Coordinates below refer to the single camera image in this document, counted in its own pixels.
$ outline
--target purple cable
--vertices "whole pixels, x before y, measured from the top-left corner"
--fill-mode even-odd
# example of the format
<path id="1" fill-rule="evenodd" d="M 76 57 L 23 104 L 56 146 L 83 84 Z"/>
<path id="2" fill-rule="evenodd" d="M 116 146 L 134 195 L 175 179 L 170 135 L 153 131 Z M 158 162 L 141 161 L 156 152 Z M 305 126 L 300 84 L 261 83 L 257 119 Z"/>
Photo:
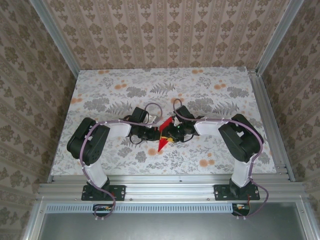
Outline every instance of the purple cable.
<path id="1" fill-rule="evenodd" d="M 210 122 L 217 122 L 217 123 L 221 123 L 221 122 L 233 123 L 233 124 L 237 124 L 237 125 L 240 125 L 240 126 L 244 127 L 245 129 L 247 129 L 248 131 L 250 131 L 250 132 L 256 137 L 256 139 L 258 140 L 259 145 L 260 145 L 260 150 L 259 150 L 259 152 L 258 152 L 256 155 L 253 156 L 253 158 L 252 158 L 252 160 L 251 160 L 251 164 L 250 164 L 250 169 L 249 169 L 248 175 L 249 175 L 250 181 L 251 181 L 254 185 L 258 186 L 259 188 L 263 189 L 263 190 L 266 192 L 266 198 L 265 198 L 264 202 L 262 203 L 262 205 L 260 206 L 260 208 L 259 208 L 257 211 L 255 211 L 255 212 L 252 213 L 252 214 L 247 215 L 246 217 L 250 217 L 250 216 L 255 215 L 256 213 L 258 213 L 258 212 L 262 209 L 262 207 L 266 204 L 266 202 L 267 202 L 267 200 L 268 200 L 268 198 L 269 198 L 269 192 L 267 191 L 267 189 L 265 189 L 263 186 L 260 186 L 260 185 L 256 184 L 256 183 L 254 182 L 254 180 L 252 179 L 252 170 L 253 170 L 253 168 L 254 168 L 254 161 L 259 157 L 259 155 L 262 153 L 262 151 L 263 151 L 263 149 L 264 149 L 264 148 L 263 148 L 263 147 L 264 147 L 264 146 L 263 146 L 263 143 L 262 143 L 259 135 L 258 135 L 254 130 L 252 130 L 250 127 L 248 127 L 247 125 L 245 125 L 245 124 L 243 124 L 243 123 L 241 123 L 241 122 L 232 120 L 232 119 L 225 119 L 225 118 L 222 118 L 222 119 L 216 119 L 216 118 L 204 118 L 204 119 L 203 119 L 203 118 L 199 118 L 199 119 L 192 119 L 192 118 L 184 117 L 184 116 L 180 115 L 179 113 L 177 113 L 176 107 L 175 107 L 176 101 L 179 101 L 179 102 L 180 102 L 180 106 L 182 106 L 182 101 L 181 101 L 179 98 L 176 98 L 176 99 L 173 101 L 173 111 L 174 111 L 174 113 L 175 113 L 177 116 L 179 116 L 180 118 L 182 118 L 182 119 L 184 119 L 184 120 L 187 120 L 187 121 L 197 121 L 197 122 L 210 121 Z"/>
<path id="2" fill-rule="evenodd" d="M 86 172 L 86 169 L 85 169 L 85 163 L 83 161 L 83 155 L 84 155 L 84 150 L 85 150 L 85 146 L 89 140 L 89 137 L 91 136 L 92 132 L 99 126 L 99 125 L 103 125 L 103 124 L 115 124 L 115 123 L 125 123 L 125 124 L 133 124 L 133 125 L 139 125 L 139 126 L 151 126 L 151 125 L 155 125 L 157 124 L 160 120 L 161 120 L 161 117 L 162 117 L 162 114 L 163 114 L 163 111 L 162 111 L 162 108 L 161 106 L 158 104 L 158 103 L 155 103 L 155 102 L 150 102 L 148 103 L 144 110 L 147 109 L 147 107 L 149 105 L 156 105 L 160 108 L 160 117 L 157 121 L 155 122 L 152 122 L 152 123 L 149 123 L 149 124 L 145 124 L 145 123 L 136 123 L 136 122 L 131 122 L 131 121 L 124 121 L 124 120 L 110 120 L 110 121 L 100 121 L 100 122 L 97 122 L 95 125 L 93 125 L 93 127 L 90 129 L 90 131 L 87 133 L 87 135 L 85 136 L 85 139 L 83 141 L 83 144 L 81 146 L 81 150 L 80 150 L 80 156 L 79 156 L 79 159 L 80 159 L 80 164 L 82 166 L 82 171 L 83 171 L 83 174 L 85 175 L 85 177 L 88 179 L 88 182 L 96 189 L 98 189 L 99 191 L 101 192 L 104 192 L 106 193 L 107 195 L 109 195 L 111 198 L 112 198 L 112 201 L 113 201 L 113 204 L 112 204 L 112 209 L 110 210 L 110 212 L 104 216 L 104 217 L 99 217 L 97 216 L 97 209 L 103 207 L 102 205 L 100 206 L 96 206 L 96 208 L 94 209 L 94 216 L 95 216 L 95 219 L 104 219 L 104 218 L 108 218 L 111 213 L 114 211 L 115 207 L 116 207 L 116 199 L 115 197 L 108 191 L 102 189 L 101 187 L 98 187 L 97 185 L 95 185 L 92 180 L 90 179 L 89 175 L 87 174 Z"/>

